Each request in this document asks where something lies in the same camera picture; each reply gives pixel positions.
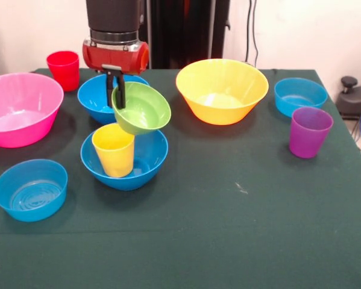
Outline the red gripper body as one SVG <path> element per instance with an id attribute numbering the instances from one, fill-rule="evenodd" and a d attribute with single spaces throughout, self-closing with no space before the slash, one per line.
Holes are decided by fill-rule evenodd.
<path id="1" fill-rule="evenodd" d="M 140 75 L 149 62 L 148 44 L 141 41 L 132 45 L 104 45 L 85 39 L 82 50 L 86 65 L 99 71 L 113 69 L 124 74 Z"/>

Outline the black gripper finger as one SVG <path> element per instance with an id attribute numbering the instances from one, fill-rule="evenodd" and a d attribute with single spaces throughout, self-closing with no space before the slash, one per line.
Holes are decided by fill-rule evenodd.
<path id="1" fill-rule="evenodd" d="M 112 102 L 111 102 L 111 94 L 113 91 L 113 80 L 114 80 L 114 76 L 113 73 L 110 70 L 106 71 L 106 89 L 107 89 L 107 105 L 108 107 L 112 107 Z"/>
<path id="2" fill-rule="evenodd" d="M 124 109 L 126 106 L 124 74 L 117 73 L 116 78 L 118 81 L 118 91 L 116 93 L 116 106 L 118 109 Z"/>

